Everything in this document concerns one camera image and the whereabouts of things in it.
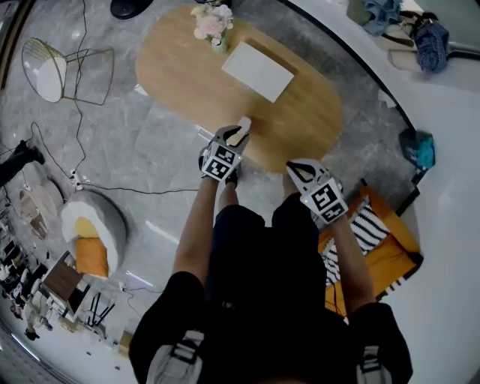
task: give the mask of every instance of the black shirt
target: black shirt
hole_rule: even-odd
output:
[[[139,383],[146,381],[158,349],[175,345],[191,329],[205,335],[199,383],[257,383],[275,377],[369,383],[368,375],[379,372],[391,375],[394,384],[409,381],[410,354],[388,305],[365,305],[347,325],[325,309],[325,287],[312,279],[315,271],[288,265],[282,273],[277,267],[272,271],[272,264],[250,265],[258,273],[248,275],[237,292],[244,299],[234,302],[222,299],[222,292],[206,301],[203,285],[188,272],[169,279],[130,344]],[[278,259],[275,265],[287,266]]]

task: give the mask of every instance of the striped pillow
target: striped pillow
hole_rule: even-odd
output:
[[[390,233],[389,229],[372,210],[368,196],[363,199],[349,222],[364,255],[373,250]],[[326,285],[328,286],[340,280],[337,247],[334,239],[331,239],[325,246],[322,258],[327,270]]]

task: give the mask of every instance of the chair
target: chair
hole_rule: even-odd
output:
[[[75,92],[73,97],[65,95],[66,76],[68,65],[78,62],[79,65],[86,58],[100,55],[104,53],[112,53],[112,70],[109,78],[108,89],[105,98],[100,102],[84,100],[77,97],[77,83],[80,78],[76,76]],[[55,48],[35,37],[30,38],[22,48],[22,66],[30,86],[37,95],[50,103],[57,103],[62,98],[74,101],[82,101],[95,105],[104,105],[107,99],[110,86],[113,79],[113,62],[114,53],[112,48],[95,51],[93,49],[81,49],[79,52],[63,55]]]
[[[389,234],[372,250],[365,254],[376,300],[388,295],[399,281],[410,278],[423,262],[420,246],[408,230],[404,222],[389,207],[387,202],[371,187],[364,186],[360,196],[349,204],[348,217],[354,215],[365,196],[369,196],[370,206],[374,214],[383,222]],[[319,237],[318,251],[321,254],[332,238],[332,230],[328,228]],[[344,297],[340,281],[329,285],[325,292],[325,306],[336,311],[334,301],[337,296],[337,308],[340,314],[346,315]]]

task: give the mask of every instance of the pink flower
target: pink flower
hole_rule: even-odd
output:
[[[225,4],[222,4],[220,7],[216,7],[213,12],[224,19],[232,18],[232,10]]]
[[[193,35],[200,40],[205,40],[207,38],[207,34],[200,28],[195,28],[195,31],[193,31]]]
[[[215,16],[206,16],[199,20],[198,28],[207,35],[219,35],[224,31],[224,25]]]

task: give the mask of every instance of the flower vase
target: flower vase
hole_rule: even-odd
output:
[[[228,48],[227,39],[225,36],[222,36],[220,39],[220,43],[215,44],[214,41],[218,42],[218,39],[212,39],[211,41],[211,48],[215,53],[225,53]]]

